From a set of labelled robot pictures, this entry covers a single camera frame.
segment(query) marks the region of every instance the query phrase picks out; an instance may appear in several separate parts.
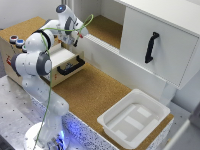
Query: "white cabinet door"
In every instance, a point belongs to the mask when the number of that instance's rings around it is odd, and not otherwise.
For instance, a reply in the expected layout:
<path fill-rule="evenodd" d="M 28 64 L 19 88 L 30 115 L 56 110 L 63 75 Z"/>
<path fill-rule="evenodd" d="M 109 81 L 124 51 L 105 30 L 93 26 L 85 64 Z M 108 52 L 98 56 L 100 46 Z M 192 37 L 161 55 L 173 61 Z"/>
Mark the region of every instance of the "white cabinet door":
<path fill-rule="evenodd" d="M 126 9 L 123 28 L 120 54 L 179 86 L 198 38 L 130 8 Z M 153 32 L 160 36 L 154 40 L 153 60 L 146 64 Z"/>

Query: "black handle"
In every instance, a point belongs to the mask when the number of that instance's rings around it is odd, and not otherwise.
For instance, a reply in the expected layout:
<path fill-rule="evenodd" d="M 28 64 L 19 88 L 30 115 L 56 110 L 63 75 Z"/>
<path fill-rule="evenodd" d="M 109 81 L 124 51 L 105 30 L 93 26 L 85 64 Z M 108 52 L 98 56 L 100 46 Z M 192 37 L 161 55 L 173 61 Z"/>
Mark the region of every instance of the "black handle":
<path fill-rule="evenodd" d="M 148 64 L 150 61 L 153 60 L 153 57 L 151 56 L 151 53 L 152 53 L 152 49 L 153 49 L 153 45 L 154 45 L 154 40 L 156 38 L 158 38 L 160 35 L 156 32 L 153 32 L 153 36 L 151 37 L 150 41 L 149 41 L 149 45 L 148 45 L 148 48 L 147 48 L 147 53 L 146 53 L 146 56 L 145 56 L 145 63 Z"/>
<path fill-rule="evenodd" d="M 68 69 L 66 69 L 66 70 L 62 70 L 62 69 L 60 68 L 60 66 L 59 66 L 59 67 L 57 67 L 57 71 L 58 71 L 61 75 L 66 76 L 66 75 L 72 73 L 74 70 L 80 68 L 81 66 L 83 66 L 83 65 L 85 64 L 85 61 L 84 61 L 83 59 L 81 59 L 79 56 L 76 57 L 76 60 L 78 61 L 78 64 L 74 65 L 73 67 L 68 68 Z"/>

